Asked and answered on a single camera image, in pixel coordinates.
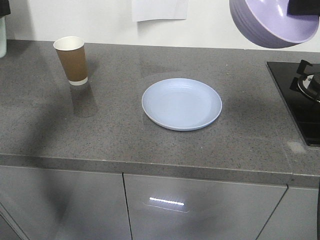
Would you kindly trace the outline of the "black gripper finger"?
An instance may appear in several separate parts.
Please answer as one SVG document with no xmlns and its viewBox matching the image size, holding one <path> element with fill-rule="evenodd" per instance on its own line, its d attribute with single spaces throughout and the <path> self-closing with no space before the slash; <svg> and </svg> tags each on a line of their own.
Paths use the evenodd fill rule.
<svg viewBox="0 0 320 240">
<path fill-rule="evenodd" d="M 290 15 L 320 15 L 320 0 L 289 0 L 288 13 Z"/>
<path fill-rule="evenodd" d="M 4 17 L 11 14 L 9 0 L 0 0 L 0 17 Z"/>
</svg>

